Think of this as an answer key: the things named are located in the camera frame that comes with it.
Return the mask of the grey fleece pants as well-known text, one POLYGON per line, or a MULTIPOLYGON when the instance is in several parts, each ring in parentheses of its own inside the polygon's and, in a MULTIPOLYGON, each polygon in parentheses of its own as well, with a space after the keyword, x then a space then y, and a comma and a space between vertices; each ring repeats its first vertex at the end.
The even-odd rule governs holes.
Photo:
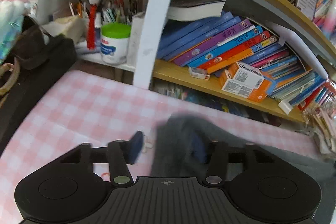
MULTIPOLYGON (((200 116, 173 114, 166 123, 157 127, 155 153, 151 176, 196 177, 204 179, 215 147, 215 141, 226 143, 228 150, 242 151, 247 140, 229 133, 200 116)), ((321 204, 316 212, 317 221, 335 211, 335 162, 316 160, 297 153, 262 145, 262 149, 285 160, 311 176, 322 191, 321 204)))

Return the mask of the pink checkered table cloth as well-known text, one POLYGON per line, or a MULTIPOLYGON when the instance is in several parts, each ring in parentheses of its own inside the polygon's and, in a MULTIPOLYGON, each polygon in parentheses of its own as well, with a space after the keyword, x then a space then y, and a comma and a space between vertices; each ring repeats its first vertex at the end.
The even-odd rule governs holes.
POLYGON ((150 173, 155 126, 173 114, 208 119, 232 135, 319 159, 315 142, 304 134, 163 96, 81 71, 67 72, 37 103, 1 156, 1 223, 19 223, 14 191, 21 179, 81 143, 103 147, 140 130, 146 145, 133 177, 150 173))

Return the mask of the orange white medicine box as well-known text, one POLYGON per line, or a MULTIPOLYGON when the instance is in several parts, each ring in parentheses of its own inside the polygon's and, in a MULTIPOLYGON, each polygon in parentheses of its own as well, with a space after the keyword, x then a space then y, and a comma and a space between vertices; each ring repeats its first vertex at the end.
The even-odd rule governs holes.
POLYGON ((222 71, 219 83, 222 91, 253 102, 262 102, 272 86, 272 81, 259 69, 240 61, 222 71))

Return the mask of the white power adapter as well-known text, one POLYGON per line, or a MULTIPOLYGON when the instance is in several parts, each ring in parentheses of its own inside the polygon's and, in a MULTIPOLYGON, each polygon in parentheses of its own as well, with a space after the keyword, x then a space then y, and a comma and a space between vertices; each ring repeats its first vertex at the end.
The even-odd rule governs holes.
POLYGON ((289 113, 293 110, 293 106, 286 100, 281 100, 278 103, 278 107, 286 114, 289 115, 289 113))

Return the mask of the small red white box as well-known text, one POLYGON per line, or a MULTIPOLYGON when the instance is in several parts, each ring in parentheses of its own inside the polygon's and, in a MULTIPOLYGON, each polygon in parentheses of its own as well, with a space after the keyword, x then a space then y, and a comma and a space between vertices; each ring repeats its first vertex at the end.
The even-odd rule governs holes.
POLYGON ((206 70, 200 68, 189 67, 189 74, 191 77, 200 79, 200 80, 209 80, 210 75, 206 70))

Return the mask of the row of leaning books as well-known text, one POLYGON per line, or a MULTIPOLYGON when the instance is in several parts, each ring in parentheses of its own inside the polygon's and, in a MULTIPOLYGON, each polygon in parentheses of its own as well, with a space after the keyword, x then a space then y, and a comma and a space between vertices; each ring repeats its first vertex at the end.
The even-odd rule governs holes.
POLYGON ((317 57, 292 30, 274 23, 262 26, 230 12, 189 22, 169 20, 157 59, 204 69, 218 78, 235 62, 246 63, 272 81, 266 98, 292 106, 304 103, 328 79, 317 57))

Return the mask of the white tub green lid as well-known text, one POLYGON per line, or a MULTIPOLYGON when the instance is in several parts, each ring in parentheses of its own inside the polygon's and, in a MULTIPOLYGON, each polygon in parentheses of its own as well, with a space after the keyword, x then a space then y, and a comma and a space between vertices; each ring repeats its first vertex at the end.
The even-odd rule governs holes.
POLYGON ((131 26, 122 23, 109 23, 101 28, 101 58, 111 65, 126 62, 131 26))

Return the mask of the black box case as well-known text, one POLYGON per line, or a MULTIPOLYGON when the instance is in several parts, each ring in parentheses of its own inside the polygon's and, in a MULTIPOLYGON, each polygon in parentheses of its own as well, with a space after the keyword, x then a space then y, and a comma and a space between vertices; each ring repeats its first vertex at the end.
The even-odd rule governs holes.
POLYGON ((74 43, 60 36, 48 59, 32 70, 22 69, 1 106, 1 152, 39 100, 77 60, 74 43))

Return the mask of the dark brown hat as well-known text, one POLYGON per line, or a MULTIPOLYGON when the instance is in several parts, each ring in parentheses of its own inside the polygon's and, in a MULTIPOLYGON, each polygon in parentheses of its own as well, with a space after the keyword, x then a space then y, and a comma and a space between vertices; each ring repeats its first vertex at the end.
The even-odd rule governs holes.
POLYGON ((13 55, 20 65, 32 70, 42 65, 49 58, 53 37, 30 16, 24 16, 22 32, 15 40, 13 55))

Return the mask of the pens in holder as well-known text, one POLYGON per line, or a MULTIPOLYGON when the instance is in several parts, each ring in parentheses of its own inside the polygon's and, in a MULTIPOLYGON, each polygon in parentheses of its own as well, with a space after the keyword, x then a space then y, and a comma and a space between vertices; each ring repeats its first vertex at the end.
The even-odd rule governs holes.
MULTIPOLYGON (((71 15, 89 19, 91 8, 88 1, 69 2, 71 15)), ((133 17, 137 13, 143 12, 143 9, 143 0, 99 0, 96 15, 100 13, 98 18, 102 20, 103 24, 122 23, 130 26, 133 17)))

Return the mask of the thick white paperback book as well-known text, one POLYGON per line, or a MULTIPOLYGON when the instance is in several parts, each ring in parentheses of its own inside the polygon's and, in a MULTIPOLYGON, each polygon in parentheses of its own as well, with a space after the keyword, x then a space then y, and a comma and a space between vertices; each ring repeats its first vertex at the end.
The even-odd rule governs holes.
POLYGON ((226 0, 196 0, 190 2, 173 2, 168 11, 167 19, 189 22, 199 19, 221 16, 226 0))

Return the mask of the red tassel ornament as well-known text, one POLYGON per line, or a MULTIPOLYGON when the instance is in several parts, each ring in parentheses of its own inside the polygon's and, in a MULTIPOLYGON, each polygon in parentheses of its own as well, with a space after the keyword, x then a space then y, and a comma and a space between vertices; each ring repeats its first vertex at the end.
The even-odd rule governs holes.
POLYGON ((95 49, 95 19, 99 0, 88 0, 90 4, 89 25, 87 34, 87 48, 88 50, 95 49))

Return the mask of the wooden book shelf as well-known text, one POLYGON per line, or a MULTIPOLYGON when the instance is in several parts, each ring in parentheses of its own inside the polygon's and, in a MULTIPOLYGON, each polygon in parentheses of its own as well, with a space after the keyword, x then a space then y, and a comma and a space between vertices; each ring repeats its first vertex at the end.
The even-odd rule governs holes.
MULTIPOLYGON (((313 22, 287 0, 226 0, 225 7, 234 14, 251 18, 264 26, 274 23, 292 30, 315 54, 335 64, 335 46, 313 22)), ((189 75, 187 68, 181 68, 173 63, 157 60, 153 69, 153 77, 240 103, 290 121, 304 121, 297 107, 289 114, 285 114, 273 99, 266 98, 260 103, 249 101, 222 91, 216 77, 211 77, 209 80, 195 79, 189 75)))

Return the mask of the iridescent wrapped plush bundle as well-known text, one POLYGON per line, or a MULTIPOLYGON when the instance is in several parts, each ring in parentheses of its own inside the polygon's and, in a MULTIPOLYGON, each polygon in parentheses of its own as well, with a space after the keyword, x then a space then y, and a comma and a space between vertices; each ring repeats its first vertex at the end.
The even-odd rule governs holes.
POLYGON ((23 20, 30 0, 1 0, 1 64, 22 32, 23 20))

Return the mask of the white shelf post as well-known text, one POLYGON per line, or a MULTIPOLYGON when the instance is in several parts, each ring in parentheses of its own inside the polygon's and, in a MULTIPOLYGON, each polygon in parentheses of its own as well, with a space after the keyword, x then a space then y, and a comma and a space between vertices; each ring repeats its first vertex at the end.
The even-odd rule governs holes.
POLYGON ((133 85, 148 89, 171 0, 148 0, 139 40, 133 85))

